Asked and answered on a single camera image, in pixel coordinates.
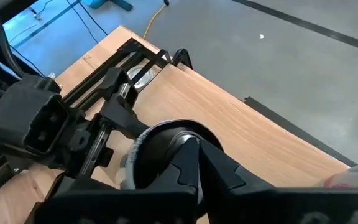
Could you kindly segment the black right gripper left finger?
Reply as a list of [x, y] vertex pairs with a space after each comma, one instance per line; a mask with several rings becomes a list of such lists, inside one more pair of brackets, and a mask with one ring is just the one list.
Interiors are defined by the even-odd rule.
[[118, 190], [79, 177], [34, 212], [34, 224], [196, 224], [200, 143], [189, 138], [148, 187]]

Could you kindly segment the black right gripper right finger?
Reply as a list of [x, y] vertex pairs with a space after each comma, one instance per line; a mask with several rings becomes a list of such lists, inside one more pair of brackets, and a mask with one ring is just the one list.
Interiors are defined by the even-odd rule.
[[205, 140], [200, 178], [210, 224], [358, 224], [358, 188], [275, 187]]

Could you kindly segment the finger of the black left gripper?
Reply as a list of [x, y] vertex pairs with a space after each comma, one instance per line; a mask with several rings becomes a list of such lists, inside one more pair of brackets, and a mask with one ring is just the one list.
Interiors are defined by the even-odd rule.
[[138, 92], [127, 73], [119, 67], [109, 68], [101, 84], [105, 99], [100, 110], [101, 122], [129, 139], [139, 137], [147, 128], [133, 110]]
[[63, 172], [54, 180], [46, 199], [72, 191], [109, 189], [109, 177], [103, 183], [91, 176], [96, 167], [107, 167], [113, 154], [112, 149], [102, 149], [94, 155], [95, 159], [91, 159], [88, 152], [71, 152], [65, 155]]

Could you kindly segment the tall grey drink can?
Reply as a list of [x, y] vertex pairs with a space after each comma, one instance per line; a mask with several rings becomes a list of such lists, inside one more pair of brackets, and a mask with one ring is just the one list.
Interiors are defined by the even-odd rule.
[[[218, 138], [206, 126], [193, 120], [164, 121], [146, 129], [133, 143], [125, 161], [122, 190], [148, 187], [167, 168], [181, 146], [189, 139], [208, 141], [223, 150]], [[198, 218], [205, 213], [205, 201], [200, 178], [200, 148], [198, 155]]]

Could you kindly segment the wooden shelf black metal legs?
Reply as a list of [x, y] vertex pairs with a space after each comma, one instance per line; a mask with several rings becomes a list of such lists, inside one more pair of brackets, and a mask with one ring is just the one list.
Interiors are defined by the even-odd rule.
[[203, 124], [227, 155], [277, 187], [312, 186], [348, 169], [196, 72], [173, 65], [141, 91], [134, 111], [149, 126], [176, 119]]

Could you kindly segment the short red white can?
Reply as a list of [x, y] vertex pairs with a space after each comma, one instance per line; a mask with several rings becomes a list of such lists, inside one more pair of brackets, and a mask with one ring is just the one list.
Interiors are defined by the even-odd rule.
[[[142, 66], [138, 65], [130, 68], [127, 71], [127, 75], [130, 79], [133, 79], [140, 71]], [[152, 70], [148, 70], [138, 82], [135, 83], [135, 88], [138, 93], [140, 93], [155, 77], [155, 73]]]

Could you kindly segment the black tripod stand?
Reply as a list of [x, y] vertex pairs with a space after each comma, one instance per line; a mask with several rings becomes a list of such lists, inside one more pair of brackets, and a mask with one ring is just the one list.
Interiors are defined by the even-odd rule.
[[92, 9], [98, 9], [107, 1], [111, 1], [112, 3], [119, 6], [125, 11], [131, 11], [133, 9], [133, 5], [128, 3], [126, 0], [80, 0], [80, 1]]

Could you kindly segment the black triangular frame bracket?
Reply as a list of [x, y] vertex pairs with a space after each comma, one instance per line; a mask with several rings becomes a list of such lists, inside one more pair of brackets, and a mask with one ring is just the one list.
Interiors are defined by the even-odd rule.
[[182, 63], [185, 66], [187, 66], [188, 68], [193, 69], [193, 65], [192, 65], [190, 55], [189, 55], [189, 52], [187, 51], [187, 49], [181, 48], [175, 52], [175, 54], [171, 60], [171, 64], [177, 67], [179, 63]]

